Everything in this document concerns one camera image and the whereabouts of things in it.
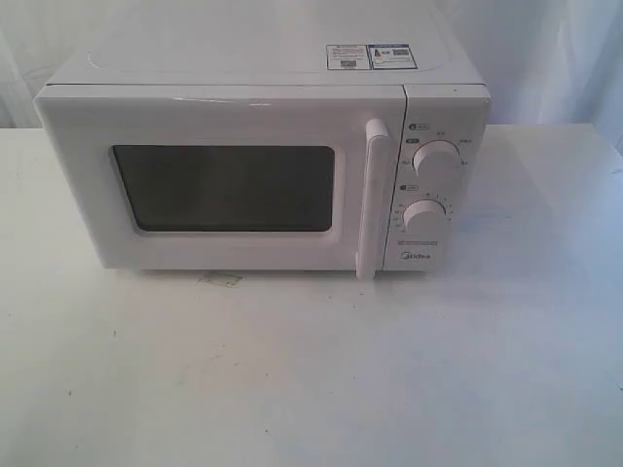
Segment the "white microwave door with handle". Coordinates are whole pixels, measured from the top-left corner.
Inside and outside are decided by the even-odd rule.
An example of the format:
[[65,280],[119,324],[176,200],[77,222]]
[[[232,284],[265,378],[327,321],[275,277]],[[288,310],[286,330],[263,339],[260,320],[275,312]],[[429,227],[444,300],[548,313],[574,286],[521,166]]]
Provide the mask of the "white microwave door with handle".
[[382,266],[399,86],[49,85],[35,103],[106,268]]

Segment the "white microwave oven body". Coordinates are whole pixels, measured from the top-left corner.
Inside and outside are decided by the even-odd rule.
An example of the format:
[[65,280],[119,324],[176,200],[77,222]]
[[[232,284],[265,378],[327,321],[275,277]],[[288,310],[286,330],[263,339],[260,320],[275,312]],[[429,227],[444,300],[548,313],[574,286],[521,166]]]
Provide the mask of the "white microwave oven body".
[[[413,70],[328,70],[326,46],[342,44],[365,45],[368,50],[372,43],[313,35],[290,41],[277,34],[234,31],[171,36],[115,32],[72,56],[43,89],[49,85],[399,86],[406,95],[406,110],[390,186],[383,263],[377,272],[435,269],[446,253],[482,141],[490,95],[454,39],[433,35],[422,43],[376,43],[408,44],[418,65]],[[414,153],[435,140],[458,148],[461,175],[455,183],[425,185],[413,168]],[[403,213],[422,199],[444,206],[447,228],[443,233],[406,232]]]

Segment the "lower white control knob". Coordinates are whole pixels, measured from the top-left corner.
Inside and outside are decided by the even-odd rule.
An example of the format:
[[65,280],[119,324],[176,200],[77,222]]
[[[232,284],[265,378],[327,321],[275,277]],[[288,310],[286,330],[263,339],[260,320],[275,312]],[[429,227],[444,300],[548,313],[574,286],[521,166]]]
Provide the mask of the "lower white control knob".
[[432,199],[410,204],[403,213],[403,221],[406,232],[413,235],[438,235],[447,228],[444,206]]

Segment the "white control knob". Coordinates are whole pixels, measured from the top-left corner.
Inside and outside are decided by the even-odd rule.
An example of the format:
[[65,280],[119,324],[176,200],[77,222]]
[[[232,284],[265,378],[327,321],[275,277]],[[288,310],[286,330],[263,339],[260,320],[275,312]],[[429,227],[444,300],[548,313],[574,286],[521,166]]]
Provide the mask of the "white control knob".
[[461,175],[458,148],[445,140],[435,140],[421,146],[414,153],[412,164],[425,185],[452,184]]
[[403,213],[403,221],[406,232],[413,235],[438,235],[447,228],[444,206],[432,199],[410,204]]

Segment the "upper white control knob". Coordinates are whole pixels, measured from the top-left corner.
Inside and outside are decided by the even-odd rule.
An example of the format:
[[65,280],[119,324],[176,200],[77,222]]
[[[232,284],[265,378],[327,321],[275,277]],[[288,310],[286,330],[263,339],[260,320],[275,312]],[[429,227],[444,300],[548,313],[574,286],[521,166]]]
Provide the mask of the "upper white control knob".
[[452,184],[461,175],[458,148],[445,140],[435,140],[421,146],[414,153],[412,164],[425,185]]

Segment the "red white warning sticker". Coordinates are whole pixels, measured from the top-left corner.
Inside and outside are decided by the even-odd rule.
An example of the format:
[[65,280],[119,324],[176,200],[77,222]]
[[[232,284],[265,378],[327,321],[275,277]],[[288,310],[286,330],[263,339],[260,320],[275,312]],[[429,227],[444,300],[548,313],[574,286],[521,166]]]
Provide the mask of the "red white warning sticker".
[[365,45],[327,45],[328,70],[370,70],[368,50]]

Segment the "blue white info sticker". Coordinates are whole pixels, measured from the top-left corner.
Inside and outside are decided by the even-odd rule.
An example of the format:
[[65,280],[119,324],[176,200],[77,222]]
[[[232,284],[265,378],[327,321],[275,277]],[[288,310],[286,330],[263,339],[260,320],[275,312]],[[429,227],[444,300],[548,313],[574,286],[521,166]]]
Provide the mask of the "blue white info sticker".
[[408,44],[370,44],[368,52],[373,70],[413,70],[418,65]]

